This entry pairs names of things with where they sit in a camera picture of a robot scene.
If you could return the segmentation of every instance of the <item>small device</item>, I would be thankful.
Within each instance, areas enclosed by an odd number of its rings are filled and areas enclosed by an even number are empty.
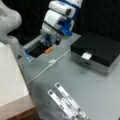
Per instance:
[[[81,65],[108,75],[119,63],[120,42],[89,32],[71,45],[71,57]]]
[[[70,120],[78,120],[79,117],[82,120],[90,120],[86,113],[79,107],[74,99],[65,91],[65,89],[56,83],[55,87],[62,94],[63,98],[60,99],[52,90],[48,91],[48,95],[56,102],[61,110],[68,116]]]

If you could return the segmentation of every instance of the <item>white robotic finger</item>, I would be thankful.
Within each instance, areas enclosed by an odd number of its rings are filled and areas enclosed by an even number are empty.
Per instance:
[[[75,8],[67,5],[63,2],[60,1],[52,1],[49,4],[49,8],[52,9],[53,11],[56,11],[60,14],[63,14],[69,18],[72,18],[75,14]]]
[[[66,17],[57,13],[57,12],[54,12],[52,10],[49,10],[45,16],[45,19],[44,21],[46,21],[47,23],[49,23],[52,27],[56,28],[57,30],[60,29],[60,25],[58,24],[59,21],[62,21],[62,20],[66,20]],[[49,27],[47,24],[43,23],[42,25],[42,29],[44,31],[46,31],[46,33],[52,33],[54,32],[54,30]]]

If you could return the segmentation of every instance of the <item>metal bracket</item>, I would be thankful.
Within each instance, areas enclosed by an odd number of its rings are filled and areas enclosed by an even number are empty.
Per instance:
[[[49,90],[48,94],[71,120],[78,120],[78,117],[83,120],[90,120],[86,113],[59,83],[56,83],[55,87],[62,94],[63,98],[60,100],[60,98],[52,90]]]

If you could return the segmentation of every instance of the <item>metal object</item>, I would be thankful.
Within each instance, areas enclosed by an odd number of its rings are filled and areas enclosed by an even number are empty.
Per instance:
[[[48,94],[71,120],[78,120],[79,117],[83,120],[90,120],[86,113],[59,83],[56,83],[55,87],[62,94],[63,98],[60,99],[52,90],[49,90]]]
[[[71,57],[74,61],[80,63],[81,65],[84,65],[85,67],[98,71],[104,75],[109,75],[112,72],[112,70],[116,67],[116,65],[119,63],[120,60],[120,55],[119,55],[116,58],[116,60],[112,63],[112,65],[110,67],[107,67],[93,60],[83,59],[79,54],[74,52],[71,52]]]

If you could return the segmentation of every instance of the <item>cable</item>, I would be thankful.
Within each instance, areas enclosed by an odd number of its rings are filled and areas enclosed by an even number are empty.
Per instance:
[[[70,50],[68,50],[65,54],[63,54],[62,56],[60,56],[58,59],[52,59],[49,61],[49,65],[41,72],[39,73],[36,77],[34,77],[32,80],[30,80],[29,82],[27,82],[27,84],[29,84],[30,82],[35,81],[39,76],[41,76],[44,72],[46,72],[50,67],[54,66],[60,59],[62,59],[64,56],[66,56],[68,53],[70,52]]]
[[[36,80],[39,76],[41,76],[45,71],[47,71],[51,66],[48,65],[40,74],[38,74],[35,78],[33,78],[32,80],[30,80],[29,82],[27,82],[27,84],[29,84],[30,82]]]

